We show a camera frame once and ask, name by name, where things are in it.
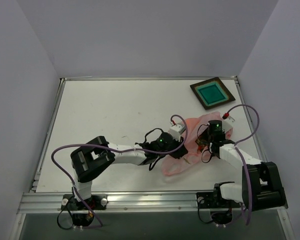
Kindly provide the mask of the pink plastic bag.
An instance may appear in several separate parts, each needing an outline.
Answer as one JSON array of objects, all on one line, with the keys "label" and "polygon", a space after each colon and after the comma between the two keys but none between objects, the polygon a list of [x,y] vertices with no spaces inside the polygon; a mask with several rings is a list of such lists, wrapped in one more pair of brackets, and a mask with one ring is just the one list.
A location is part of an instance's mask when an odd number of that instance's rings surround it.
[{"label": "pink plastic bag", "polygon": [[165,177],[181,174],[199,162],[209,162],[212,154],[208,150],[208,124],[212,120],[222,121],[222,114],[214,111],[185,120],[187,132],[182,134],[186,138],[184,145],[162,160],[161,172]]}]

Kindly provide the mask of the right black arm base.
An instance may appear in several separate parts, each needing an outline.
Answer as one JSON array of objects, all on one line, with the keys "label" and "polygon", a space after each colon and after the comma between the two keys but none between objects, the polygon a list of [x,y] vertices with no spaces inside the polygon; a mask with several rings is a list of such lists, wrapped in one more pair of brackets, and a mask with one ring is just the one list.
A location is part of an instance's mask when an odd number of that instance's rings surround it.
[{"label": "right black arm base", "polygon": [[[196,193],[197,216],[205,225],[215,224],[216,227],[225,228],[239,217],[234,217],[233,208],[240,205],[233,200],[222,199],[213,192]],[[201,210],[209,210],[209,220],[204,220],[201,216]]]}]

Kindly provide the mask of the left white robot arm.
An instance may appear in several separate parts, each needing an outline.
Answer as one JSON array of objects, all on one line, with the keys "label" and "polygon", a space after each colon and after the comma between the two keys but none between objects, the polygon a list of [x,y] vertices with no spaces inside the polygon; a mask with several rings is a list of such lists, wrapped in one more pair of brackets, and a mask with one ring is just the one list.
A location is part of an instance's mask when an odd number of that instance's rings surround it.
[{"label": "left white robot arm", "polygon": [[132,146],[110,143],[104,136],[92,139],[90,145],[105,148],[81,146],[70,154],[75,173],[75,190],[73,190],[75,199],[78,202],[90,199],[92,181],[111,164],[150,165],[149,170],[152,170],[155,163],[167,155],[174,159],[184,157],[188,154],[188,150],[182,145],[183,140],[182,136],[176,140],[168,132],[162,132],[151,142],[144,141]]}]

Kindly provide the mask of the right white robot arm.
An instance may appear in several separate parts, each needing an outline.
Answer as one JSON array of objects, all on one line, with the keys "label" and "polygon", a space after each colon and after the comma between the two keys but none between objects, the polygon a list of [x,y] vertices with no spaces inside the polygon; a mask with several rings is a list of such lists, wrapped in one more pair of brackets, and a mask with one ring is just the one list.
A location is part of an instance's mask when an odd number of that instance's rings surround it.
[{"label": "right white robot arm", "polygon": [[236,202],[252,212],[285,206],[287,199],[277,165],[239,149],[226,137],[226,131],[231,127],[231,122],[226,119],[210,120],[204,131],[210,157],[223,160],[241,171],[241,183],[227,181],[214,185],[215,204],[224,207]]}]

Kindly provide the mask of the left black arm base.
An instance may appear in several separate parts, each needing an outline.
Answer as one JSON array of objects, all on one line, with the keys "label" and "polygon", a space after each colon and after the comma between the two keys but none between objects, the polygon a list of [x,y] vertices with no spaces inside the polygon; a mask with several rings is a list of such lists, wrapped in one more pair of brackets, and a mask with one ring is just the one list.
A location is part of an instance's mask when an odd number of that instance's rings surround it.
[{"label": "left black arm base", "polygon": [[[95,216],[96,211],[107,209],[108,196],[106,194],[93,194],[84,201],[79,201],[75,195],[65,194],[61,201],[59,214],[56,218],[57,226],[62,230],[71,229],[96,229],[103,226],[102,221]],[[61,215],[67,213],[70,225],[64,226],[61,223]]]}]

